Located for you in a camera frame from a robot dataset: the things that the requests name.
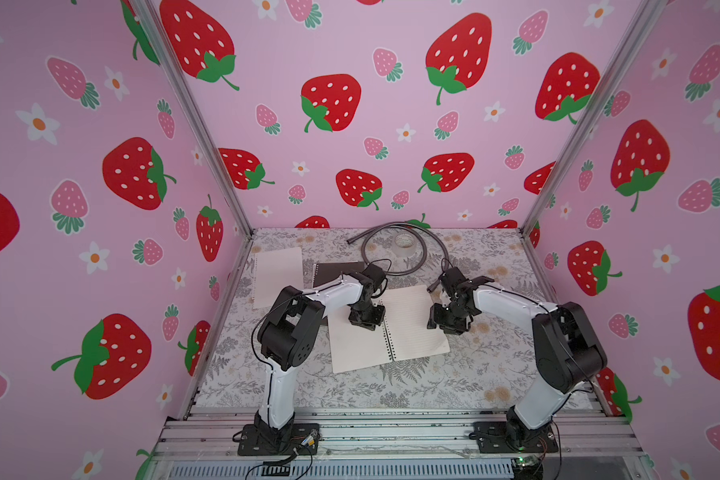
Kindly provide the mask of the white spiral notebook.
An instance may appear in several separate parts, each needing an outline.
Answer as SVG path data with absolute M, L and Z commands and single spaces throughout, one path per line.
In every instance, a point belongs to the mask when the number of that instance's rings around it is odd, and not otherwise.
M 335 374 L 446 354 L 446 335 L 427 327 L 431 295 L 423 285 L 388 290 L 380 298 L 384 320 L 370 331 L 349 321 L 344 306 L 327 317 L 332 368 Z

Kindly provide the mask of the torn white notebook page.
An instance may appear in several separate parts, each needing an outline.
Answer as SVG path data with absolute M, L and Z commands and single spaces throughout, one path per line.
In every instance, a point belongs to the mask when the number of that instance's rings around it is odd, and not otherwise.
M 253 307 L 269 309 L 287 286 L 304 289 L 302 249 L 295 247 L 257 253 Z

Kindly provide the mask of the dark grey spiral notebook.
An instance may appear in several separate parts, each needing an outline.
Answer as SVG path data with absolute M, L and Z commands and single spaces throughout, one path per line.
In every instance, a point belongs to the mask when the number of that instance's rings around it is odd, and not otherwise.
M 317 288 L 332 282 L 340 278 L 343 274 L 361 272 L 365 266 L 366 264 L 363 261 L 318 262 L 314 267 L 312 287 Z

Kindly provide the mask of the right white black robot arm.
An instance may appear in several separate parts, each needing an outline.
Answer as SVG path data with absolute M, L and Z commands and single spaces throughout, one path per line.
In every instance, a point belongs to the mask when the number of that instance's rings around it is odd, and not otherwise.
M 427 327 L 447 335 L 470 330 L 480 314 L 508 321 L 529 332 L 538 375 L 523 398 L 506 414 L 507 443 L 520 449 L 543 433 L 575 387 L 607 366 L 607 356 L 577 303 L 554 304 L 507 290 L 489 277 L 465 277 L 450 267 L 439 276 L 448 296 L 430 308 Z

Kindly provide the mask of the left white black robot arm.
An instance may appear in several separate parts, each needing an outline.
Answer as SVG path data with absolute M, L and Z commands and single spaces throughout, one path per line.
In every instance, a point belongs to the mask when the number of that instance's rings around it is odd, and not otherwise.
M 347 307 L 350 325 L 373 332 L 385 315 L 385 307 L 373 300 L 385 285 L 385 271 L 369 264 L 311 290 L 293 286 L 281 290 L 257 334 L 269 372 L 254 425 L 269 442 L 291 438 L 298 368 L 314 349 L 322 321 Z

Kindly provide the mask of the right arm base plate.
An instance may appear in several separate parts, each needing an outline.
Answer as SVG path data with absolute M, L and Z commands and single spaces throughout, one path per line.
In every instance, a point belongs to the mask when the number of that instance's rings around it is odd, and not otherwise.
M 468 438 L 475 441 L 479 451 L 484 454 L 559 452 L 558 441 L 550 424 L 528 430 L 522 423 L 517 422 L 475 422 Z

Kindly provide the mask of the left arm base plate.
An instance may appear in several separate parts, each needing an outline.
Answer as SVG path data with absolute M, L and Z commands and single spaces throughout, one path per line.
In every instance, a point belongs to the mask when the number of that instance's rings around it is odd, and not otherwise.
M 268 425 L 249 424 L 233 436 L 239 456 L 278 456 L 298 452 L 316 454 L 320 435 L 318 423 L 295 423 L 281 430 Z

